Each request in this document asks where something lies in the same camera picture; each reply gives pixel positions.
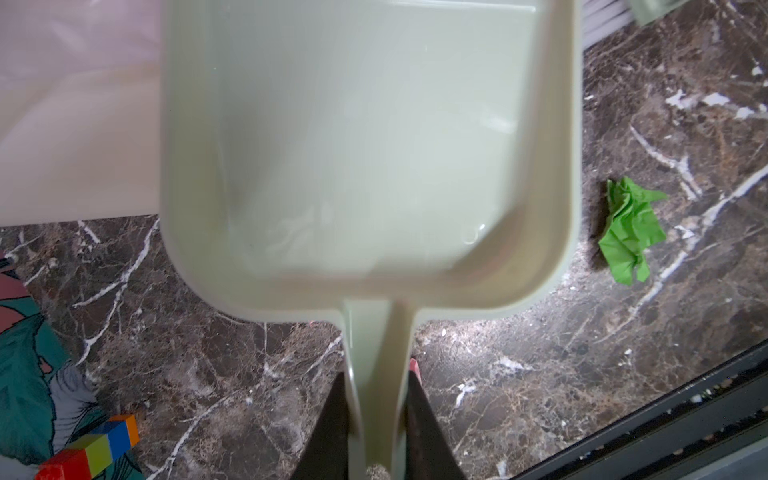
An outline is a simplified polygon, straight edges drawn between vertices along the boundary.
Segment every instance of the dustpan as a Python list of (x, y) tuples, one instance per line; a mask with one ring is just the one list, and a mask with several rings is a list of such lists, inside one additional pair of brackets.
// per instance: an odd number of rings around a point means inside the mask
[(402, 478), (415, 328), (546, 294), (580, 214), (576, 0), (170, 0), (161, 229), (184, 280), (343, 333), (349, 474)]

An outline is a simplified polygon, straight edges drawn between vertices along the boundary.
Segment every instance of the teal fabric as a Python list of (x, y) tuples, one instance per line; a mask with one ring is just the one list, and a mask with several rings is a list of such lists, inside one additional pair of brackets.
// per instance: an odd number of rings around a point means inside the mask
[[(9, 478), (31, 478), (36, 465), (107, 420), (1, 254), (0, 412), (0, 469)], [(95, 478), (144, 480), (144, 475), (128, 452)]]

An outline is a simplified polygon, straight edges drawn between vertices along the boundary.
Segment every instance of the dustpan handle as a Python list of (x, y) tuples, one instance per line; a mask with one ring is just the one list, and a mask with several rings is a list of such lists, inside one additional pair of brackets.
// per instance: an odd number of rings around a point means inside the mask
[(363, 480), (380, 464), (392, 480), (406, 468), (402, 406), (414, 330), (414, 311), (390, 300), (344, 303), (349, 478)]

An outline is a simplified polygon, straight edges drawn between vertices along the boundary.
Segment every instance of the blue block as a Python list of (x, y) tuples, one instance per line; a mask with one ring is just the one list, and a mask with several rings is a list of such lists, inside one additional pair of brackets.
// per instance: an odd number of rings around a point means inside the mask
[(128, 436), (128, 425), (125, 422), (104, 422), (93, 429), (91, 433), (102, 433), (107, 436), (109, 450), (115, 461), (131, 449), (131, 437)]

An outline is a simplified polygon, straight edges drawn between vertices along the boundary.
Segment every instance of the black metal frame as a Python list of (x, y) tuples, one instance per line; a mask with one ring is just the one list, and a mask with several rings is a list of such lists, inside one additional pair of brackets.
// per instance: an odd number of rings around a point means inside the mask
[(768, 340), (513, 480), (680, 478), (767, 437), (766, 407)]

